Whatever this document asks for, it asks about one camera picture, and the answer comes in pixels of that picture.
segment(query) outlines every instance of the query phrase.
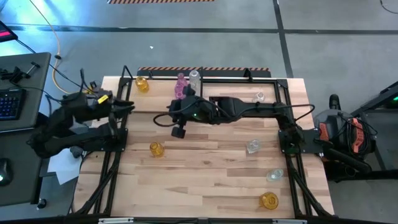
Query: warning stripe tape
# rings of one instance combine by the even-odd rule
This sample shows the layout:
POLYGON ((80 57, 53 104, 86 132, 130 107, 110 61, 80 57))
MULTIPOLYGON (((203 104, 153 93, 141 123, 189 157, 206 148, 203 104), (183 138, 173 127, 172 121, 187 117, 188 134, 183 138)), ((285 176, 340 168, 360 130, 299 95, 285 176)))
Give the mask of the warning stripe tape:
MULTIPOLYGON (((199 70, 201 67, 140 67, 138 70, 199 70)), ((203 67, 205 71, 243 71, 246 67, 203 67)), ((250 71, 268 71, 268 68, 248 68, 250 71)))
POLYGON ((215 0, 108 0, 108 4, 212 2, 215 0))

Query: yellow label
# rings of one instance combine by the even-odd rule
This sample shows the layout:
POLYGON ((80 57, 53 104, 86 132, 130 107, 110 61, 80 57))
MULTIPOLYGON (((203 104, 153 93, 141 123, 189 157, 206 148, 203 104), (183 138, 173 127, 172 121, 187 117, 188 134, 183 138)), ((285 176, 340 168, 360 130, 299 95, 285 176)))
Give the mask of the yellow label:
POLYGON ((109 97, 107 95, 103 95, 100 99, 98 99, 98 104, 102 104, 105 100, 107 100, 109 97))

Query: wooden table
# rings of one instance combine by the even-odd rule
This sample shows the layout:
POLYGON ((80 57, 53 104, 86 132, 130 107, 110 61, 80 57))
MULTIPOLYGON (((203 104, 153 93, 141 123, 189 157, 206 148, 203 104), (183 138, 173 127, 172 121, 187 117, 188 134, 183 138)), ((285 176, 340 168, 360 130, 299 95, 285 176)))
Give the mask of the wooden table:
MULTIPOLYGON (((119 77, 104 77, 102 87, 116 94, 119 77)), ((293 105, 308 103, 304 80, 288 79, 293 105)), ((231 124, 210 126, 188 123, 185 139, 170 135, 171 128, 152 122, 167 111, 174 98, 173 80, 149 80, 148 93, 134 85, 130 100, 136 109, 129 116, 129 139, 122 153, 113 200, 112 216, 129 217, 213 217, 213 218, 293 218, 294 211, 286 172, 286 161, 280 153, 276 119, 243 118, 231 124), (261 150, 246 152, 250 140, 261 141, 261 150), (160 142, 165 147, 163 158, 152 157, 149 144, 160 142), (267 173, 285 170, 280 181, 269 182, 267 173), (259 206, 259 196, 273 192, 279 206, 268 210, 259 206)), ((203 96, 234 96, 251 101, 262 91, 267 102, 274 102, 274 89, 265 84, 204 84, 203 96)), ((293 108, 297 118, 309 108, 293 108)), ((98 121, 97 126, 105 121, 98 121)), ((160 118, 171 123, 170 118, 160 118)), ((313 128, 311 116, 298 121, 303 129, 313 128)), ((103 152, 94 152, 81 168, 75 192, 79 209, 93 193, 100 179, 103 152)), ((303 165, 308 188, 326 211, 333 213, 328 184, 321 160, 304 154, 303 165)), ((300 208, 305 212, 302 191, 297 186, 300 208)))

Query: gray floor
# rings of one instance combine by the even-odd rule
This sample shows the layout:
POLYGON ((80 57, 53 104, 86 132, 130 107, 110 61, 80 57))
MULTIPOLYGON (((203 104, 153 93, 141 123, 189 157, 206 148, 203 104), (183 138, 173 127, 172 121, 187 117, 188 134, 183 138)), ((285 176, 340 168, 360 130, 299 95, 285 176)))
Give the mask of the gray floor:
MULTIPOLYGON (((393 11, 398 1, 383 0, 393 11)), ((105 0, 35 1, 53 25, 154 28, 276 29, 272 0, 216 0, 206 3, 108 5, 105 0)), ((397 30, 398 15, 386 12, 378 0, 279 0, 285 29, 397 30)), ((45 24, 27 0, 10 0, 0 13, 6 24, 45 24)), ((57 51, 52 32, 17 31, 21 41, 37 52, 57 51)), ((286 77, 278 34, 58 32, 63 62, 60 70, 79 82, 120 75, 146 66, 269 67, 273 77, 286 77)), ((389 84, 397 81, 397 35, 286 35, 293 75, 304 78, 314 114, 328 108, 337 93, 351 112, 389 84)), ((0 55, 28 51, 16 42, 0 45, 0 55)), ((77 88, 58 78, 70 90, 77 88)), ((61 97, 50 74, 45 90, 61 97)), ((41 112, 48 113, 44 100, 41 112)), ((391 133, 397 133, 394 127, 391 133)), ((396 145, 389 150, 396 155, 396 145)), ((0 208, 0 220, 64 215, 73 182, 59 186, 46 178, 42 195, 47 208, 33 205, 0 208)), ((358 181, 330 183, 333 206, 344 218, 398 222, 398 182, 358 181)))

